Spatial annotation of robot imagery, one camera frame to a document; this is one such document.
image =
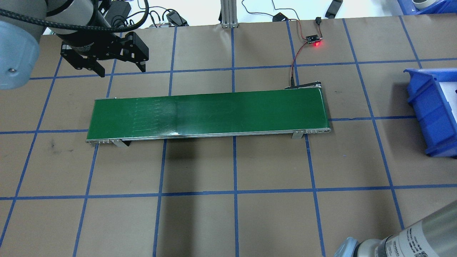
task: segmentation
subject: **black connector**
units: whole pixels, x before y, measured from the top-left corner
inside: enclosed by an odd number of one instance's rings
[[[307,36],[306,41],[308,44],[316,43],[321,41],[322,39],[319,37],[319,35],[312,35],[312,36]]]
[[[189,26],[187,21],[181,17],[176,11],[170,11],[167,13],[167,20],[175,25],[176,27]]]
[[[112,1],[109,10],[105,15],[105,20],[111,27],[117,27],[128,17],[132,8],[130,4],[124,1]]]
[[[287,18],[284,14],[281,12],[278,12],[275,16],[273,16],[273,22],[276,21],[287,21],[289,18]]]

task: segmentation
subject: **green conveyor belt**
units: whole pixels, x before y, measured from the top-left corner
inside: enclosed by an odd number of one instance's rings
[[[322,88],[98,99],[87,142],[329,132]]]

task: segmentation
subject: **blue storage bin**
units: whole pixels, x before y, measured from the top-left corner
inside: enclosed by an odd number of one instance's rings
[[[425,153],[435,157],[457,156],[457,68],[404,72],[411,75],[408,103],[416,112],[427,143]]]
[[[411,0],[399,0],[399,4],[405,15],[457,12],[457,0],[438,0],[422,10],[418,10]]]

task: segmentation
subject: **cable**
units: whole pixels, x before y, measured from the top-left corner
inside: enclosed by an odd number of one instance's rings
[[[295,12],[295,15],[297,16],[297,19],[300,20],[300,18],[298,17],[297,12],[294,9],[292,9],[292,8],[276,8],[275,2],[273,0],[271,0],[271,3],[273,4],[273,9],[275,9],[275,11],[277,11],[277,10],[292,10],[293,12]]]
[[[164,9],[164,10],[166,10],[166,9],[167,9],[167,8],[165,8],[165,7],[161,7],[161,6],[151,6],[150,8],[162,8],[162,9]]]
[[[150,12],[149,12],[149,14],[151,14],[151,15],[152,15],[152,13],[153,13],[153,12],[155,12],[155,13],[157,14],[157,17],[159,18],[159,21],[161,21],[161,19],[160,19],[160,15],[159,15],[159,13],[158,13],[158,12],[156,12],[156,11],[152,10],[152,11],[150,11]]]
[[[152,17],[152,11],[149,13],[149,16],[151,17],[151,20],[152,20],[152,24],[154,24],[154,27],[157,27],[157,25],[155,24],[155,21],[154,21],[154,17]]]
[[[146,9],[149,10],[149,3],[148,0],[144,0],[144,5],[146,6]],[[141,25],[144,24],[144,22],[147,20],[149,13],[147,11],[143,11],[144,15],[141,18],[141,20],[133,24],[132,26],[127,26],[124,28],[112,28],[112,27],[96,27],[96,26],[81,26],[81,25],[74,25],[74,24],[65,24],[65,23],[58,23],[58,22],[53,22],[53,21],[45,21],[42,19],[37,19],[34,17],[26,16],[20,13],[8,11],[5,9],[0,8],[0,16],[5,16],[14,20],[18,21],[24,21],[27,23],[43,26],[43,27],[49,27],[49,28],[59,28],[59,29],[67,29],[67,30],[77,30],[77,31],[100,31],[100,32],[111,32],[111,33],[117,33],[117,32],[128,32],[135,30],[139,28]]]
[[[244,6],[244,9],[245,9],[246,12],[249,13],[249,14],[265,14],[265,15],[269,15],[269,16],[271,16],[271,17],[274,17],[273,15],[268,14],[268,13],[264,13],[264,12],[250,12],[250,11],[248,11],[248,8],[246,8],[246,6],[244,5],[244,0],[241,0],[241,4]]]
[[[288,19],[288,21],[297,21],[298,26],[300,27],[300,36],[302,37],[302,39],[306,40],[306,38],[303,36],[302,23],[300,22],[300,20],[297,20],[297,19]]]
[[[321,32],[321,30],[320,30],[320,24],[317,25],[317,30],[319,30],[320,39],[324,38],[324,37],[322,36],[322,32]]]
[[[301,53],[302,49],[305,47],[305,45],[307,45],[308,42],[305,42],[301,47],[300,49],[298,50],[297,54],[295,55],[295,57],[293,58],[293,61],[292,61],[292,64],[291,64],[291,71],[290,71],[290,83],[291,83],[291,86],[292,87],[295,87],[295,82],[293,81],[293,65],[295,63],[295,60],[297,59],[297,57],[299,56],[299,54]]]

